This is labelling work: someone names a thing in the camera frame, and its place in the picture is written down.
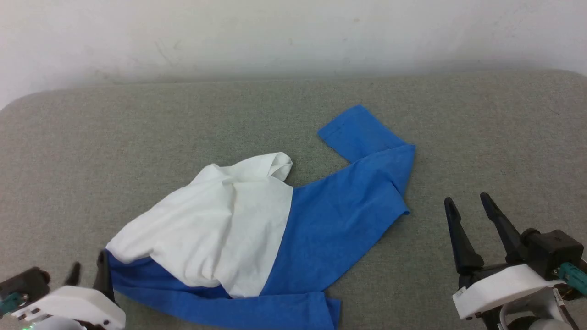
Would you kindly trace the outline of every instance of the gray fabric surface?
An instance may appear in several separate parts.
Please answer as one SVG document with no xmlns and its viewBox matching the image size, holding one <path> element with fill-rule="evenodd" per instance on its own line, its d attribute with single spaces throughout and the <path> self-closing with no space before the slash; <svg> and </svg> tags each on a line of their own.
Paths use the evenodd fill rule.
<svg viewBox="0 0 587 330">
<path fill-rule="evenodd" d="M 299 186 L 347 163 L 316 132 L 358 103 L 417 145 L 412 214 L 328 289 L 341 329 L 474 329 L 461 321 L 443 199 L 486 264 L 504 251 L 479 193 L 523 230 L 587 243 L 587 78 L 563 71 L 100 87 L 38 93 L 0 112 L 0 278 L 32 265 L 63 281 L 128 221 L 205 165 L 284 151 Z M 128 329 L 211 329 L 119 296 Z M 585 301 L 572 304 L 587 326 Z M 0 321 L 0 328 L 15 326 Z"/>
</svg>

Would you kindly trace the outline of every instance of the wall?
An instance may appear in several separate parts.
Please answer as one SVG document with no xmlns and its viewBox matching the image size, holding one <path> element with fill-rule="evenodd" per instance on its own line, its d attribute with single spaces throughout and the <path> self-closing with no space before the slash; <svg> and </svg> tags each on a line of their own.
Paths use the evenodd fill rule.
<svg viewBox="0 0 587 330">
<path fill-rule="evenodd" d="M 2 0 L 0 107 L 135 82 L 587 74 L 586 17 L 585 0 Z"/>
</svg>

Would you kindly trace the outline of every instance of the blue and white shirt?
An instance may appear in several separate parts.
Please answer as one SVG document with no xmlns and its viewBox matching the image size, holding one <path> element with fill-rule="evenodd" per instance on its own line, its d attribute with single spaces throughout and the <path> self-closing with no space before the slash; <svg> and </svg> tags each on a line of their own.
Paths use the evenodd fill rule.
<svg viewBox="0 0 587 330">
<path fill-rule="evenodd" d="M 114 288 L 202 324 L 336 329 L 323 290 L 409 213 L 416 148 L 362 106 L 318 134 L 351 164 L 297 188 L 284 153 L 205 167 L 108 243 Z"/>
</svg>

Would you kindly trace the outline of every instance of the blue fabric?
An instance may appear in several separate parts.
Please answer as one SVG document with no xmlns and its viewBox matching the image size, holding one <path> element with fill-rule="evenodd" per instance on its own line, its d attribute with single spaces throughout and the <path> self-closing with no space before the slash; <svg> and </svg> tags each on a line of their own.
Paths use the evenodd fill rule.
<svg viewBox="0 0 587 330">
<path fill-rule="evenodd" d="M 415 146 L 364 107 L 318 134 L 352 164 L 293 190 L 278 255 L 259 297 L 232 299 L 222 287 L 184 285 L 151 258 L 123 264 L 110 255 L 114 288 L 188 321 L 237 329 L 334 330 L 340 301 L 321 292 L 355 264 L 402 214 Z"/>
</svg>

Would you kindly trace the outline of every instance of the white fabric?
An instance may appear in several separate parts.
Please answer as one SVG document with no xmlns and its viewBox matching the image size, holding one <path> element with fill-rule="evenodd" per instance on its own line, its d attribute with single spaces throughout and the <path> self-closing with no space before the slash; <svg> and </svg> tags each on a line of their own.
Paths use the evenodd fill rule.
<svg viewBox="0 0 587 330">
<path fill-rule="evenodd" d="M 289 216 L 285 153 L 206 166 L 128 223 L 106 248 L 121 262 L 151 256 L 191 287 L 220 284 L 232 297 L 261 293 Z"/>
</svg>

